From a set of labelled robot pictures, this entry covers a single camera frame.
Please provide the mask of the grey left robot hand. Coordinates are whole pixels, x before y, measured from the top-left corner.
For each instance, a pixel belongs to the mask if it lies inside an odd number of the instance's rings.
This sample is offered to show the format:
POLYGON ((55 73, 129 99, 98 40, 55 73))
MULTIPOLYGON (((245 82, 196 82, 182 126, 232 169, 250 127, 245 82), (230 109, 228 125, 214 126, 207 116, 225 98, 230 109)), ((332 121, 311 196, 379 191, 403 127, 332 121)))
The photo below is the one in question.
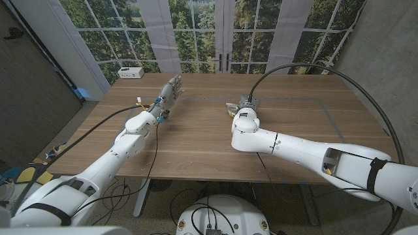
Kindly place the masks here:
POLYGON ((167 119, 169 110, 174 106, 175 101, 184 91, 182 89, 182 77, 177 74, 161 88, 154 105, 150 106, 148 112, 156 119, 160 117, 167 119))

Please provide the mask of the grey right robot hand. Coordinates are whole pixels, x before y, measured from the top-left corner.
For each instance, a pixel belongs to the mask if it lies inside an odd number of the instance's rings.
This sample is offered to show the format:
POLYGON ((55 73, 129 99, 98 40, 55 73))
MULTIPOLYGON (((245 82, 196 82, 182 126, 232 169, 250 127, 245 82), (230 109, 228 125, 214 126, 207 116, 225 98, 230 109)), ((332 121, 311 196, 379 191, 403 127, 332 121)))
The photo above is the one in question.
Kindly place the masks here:
POLYGON ((260 103, 261 101, 256 96, 250 98, 249 94, 241 94, 238 104, 227 102, 225 105, 229 115, 233 118, 240 109, 252 108, 253 110, 256 110, 260 103))

